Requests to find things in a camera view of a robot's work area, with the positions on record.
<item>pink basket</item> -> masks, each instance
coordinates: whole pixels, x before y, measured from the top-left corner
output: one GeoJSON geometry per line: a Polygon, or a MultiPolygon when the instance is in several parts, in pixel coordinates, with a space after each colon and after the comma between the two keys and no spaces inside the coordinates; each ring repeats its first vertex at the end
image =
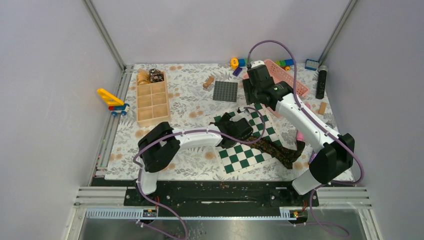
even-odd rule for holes
{"type": "MultiPolygon", "coordinates": [[[[291,87],[293,87],[293,76],[278,66],[275,62],[270,59],[266,59],[263,61],[268,68],[269,75],[274,78],[274,83],[279,83],[284,81],[288,83],[291,87]]],[[[246,73],[243,76],[243,79],[248,79],[249,76],[246,73]]],[[[303,83],[296,81],[296,93],[299,96],[305,97],[309,93],[309,88],[307,88],[303,83]]]]}

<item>tabletop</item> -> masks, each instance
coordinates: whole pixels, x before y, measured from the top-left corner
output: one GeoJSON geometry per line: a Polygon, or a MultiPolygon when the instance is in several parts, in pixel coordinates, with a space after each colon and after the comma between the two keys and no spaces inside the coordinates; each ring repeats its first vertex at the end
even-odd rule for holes
{"type": "MultiPolygon", "coordinates": [[[[167,88],[171,120],[169,124],[174,128],[204,127],[205,116],[213,115],[222,110],[236,110],[246,105],[243,90],[242,76],[234,76],[230,64],[196,63],[196,64],[136,64],[134,73],[125,97],[125,103],[130,105],[130,112],[121,116],[116,136],[105,174],[106,180],[134,180],[137,178],[139,167],[132,162],[137,154],[139,140],[155,126],[140,127],[136,122],[136,87],[138,69],[159,69],[166,72],[167,88]],[[212,100],[214,85],[203,88],[202,84],[214,76],[215,81],[238,83],[236,102],[212,100]]],[[[305,104],[310,104],[311,110],[327,125],[337,130],[327,94],[323,99],[315,98],[317,81],[314,79],[317,72],[305,69],[304,64],[297,66],[297,80],[306,85],[310,92],[306,97],[300,97],[305,104]],[[318,114],[321,102],[327,103],[325,113],[318,114]]],[[[296,128],[284,116],[276,117],[267,114],[274,122],[276,132],[282,137],[282,145],[289,149],[296,149],[296,128]]],[[[226,176],[220,169],[213,147],[198,147],[180,150],[170,164],[160,171],[159,180],[215,180],[215,181],[291,181],[303,172],[309,165],[312,154],[311,146],[306,143],[302,155],[293,163],[292,169],[285,168],[275,158],[267,161],[258,168],[238,175],[226,176]]],[[[352,172],[349,170],[339,175],[336,180],[352,181],[352,172]]]]}

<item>metal beam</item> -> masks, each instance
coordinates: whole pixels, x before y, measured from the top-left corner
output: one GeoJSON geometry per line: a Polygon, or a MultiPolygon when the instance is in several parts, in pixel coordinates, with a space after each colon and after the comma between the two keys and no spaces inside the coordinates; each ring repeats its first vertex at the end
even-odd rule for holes
{"type": "Polygon", "coordinates": [[[104,42],[107,45],[107,48],[109,49],[110,53],[112,54],[113,58],[115,59],[116,64],[123,71],[125,69],[125,63],[122,60],[122,57],[119,54],[117,48],[115,47],[111,36],[109,35],[108,31],[106,30],[105,25],[103,24],[102,19],[100,18],[99,13],[97,12],[93,2],[91,0],[82,0],[82,2],[84,3],[85,7],[87,8],[88,13],[90,14],[91,18],[93,19],[95,26],[97,27],[101,37],[103,38],[104,42]]]}
{"type": "Polygon", "coordinates": [[[323,62],[327,59],[330,49],[332,48],[335,40],[339,36],[340,31],[342,30],[343,26],[345,25],[346,21],[351,15],[351,12],[356,6],[357,2],[358,0],[350,0],[349,3],[347,4],[347,7],[344,10],[343,14],[341,15],[341,18],[338,21],[337,25],[335,26],[335,29],[332,32],[331,37],[327,42],[327,45],[325,45],[324,51],[322,51],[321,56],[319,57],[319,60],[318,60],[319,65],[323,64],[323,62]]]}

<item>wooden tray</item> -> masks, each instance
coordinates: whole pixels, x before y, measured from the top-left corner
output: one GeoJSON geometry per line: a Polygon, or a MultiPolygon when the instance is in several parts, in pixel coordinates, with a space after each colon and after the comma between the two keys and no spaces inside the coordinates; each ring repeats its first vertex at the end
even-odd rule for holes
{"type": "Polygon", "coordinates": [[[140,127],[171,121],[167,75],[164,81],[137,86],[137,123],[140,127]]]}

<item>checkered board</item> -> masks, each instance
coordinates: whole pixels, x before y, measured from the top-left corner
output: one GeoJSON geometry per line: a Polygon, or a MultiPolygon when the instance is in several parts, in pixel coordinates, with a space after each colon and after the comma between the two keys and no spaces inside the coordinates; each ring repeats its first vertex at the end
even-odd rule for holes
{"type": "MultiPolygon", "coordinates": [[[[262,124],[259,114],[254,110],[249,109],[248,111],[251,114],[251,118],[247,120],[253,128],[252,135],[259,137],[265,127],[263,138],[282,146],[283,138],[275,131],[273,127],[273,120],[268,118],[267,114],[270,114],[269,111],[263,108],[260,104],[255,104],[254,108],[256,108],[263,115],[265,126],[262,124]]],[[[223,111],[222,113],[206,116],[203,119],[204,123],[208,125],[209,123],[214,123],[220,120],[221,116],[225,112],[229,113],[231,116],[235,116],[236,114],[235,111],[223,111]]],[[[260,168],[264,164],[270,162],[272,159],[275,159],[268,153],[263,153],[258,149],[250,148],[249,146],[240,143],[237,143],[234,147],[227,149],[219,146],[214,147],[214,151],[224,177],[236,176],[253,169],[260,168]]]]}

